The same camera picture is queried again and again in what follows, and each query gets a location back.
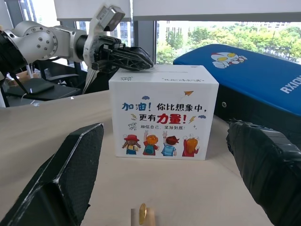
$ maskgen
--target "beige table surface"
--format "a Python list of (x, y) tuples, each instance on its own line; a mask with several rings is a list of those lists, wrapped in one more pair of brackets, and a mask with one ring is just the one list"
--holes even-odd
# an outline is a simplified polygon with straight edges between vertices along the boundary
[(117, 158), (109, 92), (0, 110), (0, 219), (38, 167), (72, 131), (104, 123), (98, 175), (84, 226), (130, 226), (131, 208), (153, 207), (157, 226), (271, 226), (239, 175), (214, 118), (206, 161)]

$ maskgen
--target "cartoon children illustration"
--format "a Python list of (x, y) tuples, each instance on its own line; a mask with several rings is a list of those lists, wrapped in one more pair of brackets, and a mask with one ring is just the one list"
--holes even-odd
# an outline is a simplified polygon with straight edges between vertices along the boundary
[(237, 65), (239, 63), (243, 63), (247, 58), (245, 56), (239, 56), (236, 53), (213, 53), (211, 54), (211, 58), (215, 61), (212, 63), (217, 68), (226, 68), (230, 65)]
[(144, 142), (145, 149), (143, 151), (143, 155), (156, 155), (155, 150), (159, 149), (159, 146), (156, 145), (158, 143), (158, 137), (155, 135), (149, 135), (149, 132), (146, 130), (144, 133)]
[(179, 139), (175, 136), (167, 137), (167, 131), (163, 132), (163, 143), (164, 148), (161, 152), (163, 156), (177, 156), (176, 148), (174, 147), (177, 143), (179, 143)]
[(127, 154), (136, 154), (141, 148), (140, 144), (138, 144), (139, 139), (136, 135), (125, 135), (124, 140), (126, 141), (122, 148), (127, 148)]
[(184, 151), (183, 157), (194, 157), (194, 154), (198, 153), (199, 146), (198, 145), (198, 137), (193, 137), (193, 134), (189, 135), (189, 139), (187, 137), (183, 137), (184, 140)]

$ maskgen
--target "cartoon child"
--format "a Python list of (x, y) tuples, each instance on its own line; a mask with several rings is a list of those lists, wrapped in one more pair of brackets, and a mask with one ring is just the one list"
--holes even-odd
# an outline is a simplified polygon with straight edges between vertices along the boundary
[(176, 148), (174, 147), (177, 143), (179, 143), (179, 139), (175, 136), (167, 137), (167, 131), (163, 132), (163, 143), (164, 148), (161, 152), (163, 156), (177, 156)]
[(217, 68), (226, 68), (230, 65), (237, 65), (239, 63), (243, 63), (247, 58), (245, 56), (239, 56), (236, 53), (213, 53), (211, 54), (211, 58), (213, 61), (213, 65)]
[(189, 135), (189, 139), (187, 139), (187, 137), (183, 137), (184, 140), (184, 151), (182, 156), (183, 157), (194, 157), (194, 154), (198, 153), (199, 150), (199, 146), (198, 145), (198, 140), (199, 138), (193, 137), (193, 134)]
[(156, 155), (155, 150), (159, 149), (159, 146), (156, 145), (158, 143), (158, 137), (155, 135), (148, 135), (148, 131), (146, 130), (144, 133), (144, 142), (145, 149), (143, 151), (143, 155)]
[(122, 148), (127, 148), (127, 154), (136, 154), (141, 148), (140, 144), (138, 144), (139, 139), (136, 135), (125, 135), (124, 140), (126, 141)]

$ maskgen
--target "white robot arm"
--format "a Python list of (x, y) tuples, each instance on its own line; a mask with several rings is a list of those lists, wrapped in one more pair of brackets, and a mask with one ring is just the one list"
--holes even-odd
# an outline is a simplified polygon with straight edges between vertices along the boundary
[[(85, 61), (89, 68), (98, 71), (108, 65), (129, 70), (151, 68), (153, 62), (144, 51), (127, 48), (121, 40), (105, 36), (105, 32), (116, 28), (124, 15), (119, 7), (101, 7), (90, 22), (89, 35), (74, 28), (45, 27), (23, 21), (13, 30), (0, 32), (0, 73), (5, 75), (36, 60), (52, 57)], [(120, 59), (130, 61), (122, 64)]]

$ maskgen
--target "window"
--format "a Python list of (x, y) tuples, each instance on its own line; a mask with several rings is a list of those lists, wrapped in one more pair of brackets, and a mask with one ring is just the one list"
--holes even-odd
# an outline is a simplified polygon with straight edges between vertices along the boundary
[(295, 63), (301, 58), (301, 23), (277, 26), (279, 22), (157, 21), (157, 24), (157, 64), (172, 64), (191, 50), (215, 43)]
[(24, 20), (32, 20), (46, 27), (60, 25), (56, 19), (54, 0), (20, 0)]
[[(90, 22), (87, 21), (77, 21), (76, 28), (84, 30), (89, 33)], [(107, 32), (106, 35), (121, 39), (122, 43), (126, 46), (134, 46), (134, 26), (133, 22), (120, 22), (116, 29), (112, 32)], [(87, 69), (85, 62), (82, 62), (82, 68)]]

